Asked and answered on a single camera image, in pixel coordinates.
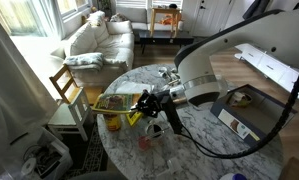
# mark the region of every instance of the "rug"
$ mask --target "rug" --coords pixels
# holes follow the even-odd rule
[[[70,179],[81,174],[106,171],[108,155],[104,150],[97,122],[84,125],[88,141],[84,142],[80,134],[64,134],[63,143],[69,148],[73,165],[61,179]]]

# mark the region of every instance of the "wooden floor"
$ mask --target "wooden floor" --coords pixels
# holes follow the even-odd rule
[[[155,46],[148,45],[145,53],[141,54],[140,45],[135,45],[135,59],[133,67],[150,64],[168,64],[173,63],[174,57],[179,50],[179,46]],[[239,61],[234,54],[239,52],[231,48],[211,56],[211,64],[215,74],[220,74],[225,79],[238,86],[250,84],[274,98],[286,102],[289,93],[270,79],[266,79],[260,72],[245,61]],[[294,109],[298,111],[297,115],[283,130],[280,131],[280,137],[283,143],[285,162],[292,156],[299,159],[299,100]]]

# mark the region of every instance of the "round table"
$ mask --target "round table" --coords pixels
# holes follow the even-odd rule
[[[156,91],[159,91],[167,83],[159,76],[159,67],[171,69],[174,66],[158,64],[131,70],[116,79],[105,93],[115,93],[123,81],[153,84]],[[212,104],[207,104],[199,108],[188,106],[177,109],[182,123],[194,139],[219,153],[236,153],[249,148],[210,112],[211,106]],[[163,112],[155,121],[169,125]],[[239,159],[223,160],[203,155],[192,141],[173,134],[171,128],[164,134],[162,145],[146,151],[140,150],[136,139],[147,120],[140,120],[131,128],[122,116],[122,127],[115,132],[107,130],[102,115],[98,115],[97,122],[108,156],[128,179],[162,177],[159,174],[168,169],[167,161],[171,158],[176,158],[181,166],[181,170],[173,174],[172,179],[216,180],[230,172],[244,174],[248,179],[278,179],[282,169],[282,145],[278,136],[256,153]]]

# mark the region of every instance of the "cardboard box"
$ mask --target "cardboard box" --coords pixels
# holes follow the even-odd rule
[[[250,95],[252,98],[250,104],[246,107],[232,107],[229,101],[235,92]],[[219,98],[210,111],[248,145],[253,146],[272,130],[283,109],[282,102],[247,84]],[[287,123],[296,113],[295,110],[290,112]]]

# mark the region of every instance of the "door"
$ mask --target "door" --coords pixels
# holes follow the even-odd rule
[[[208,37],[224,29],[234,0],[198,0],[193,36]]]

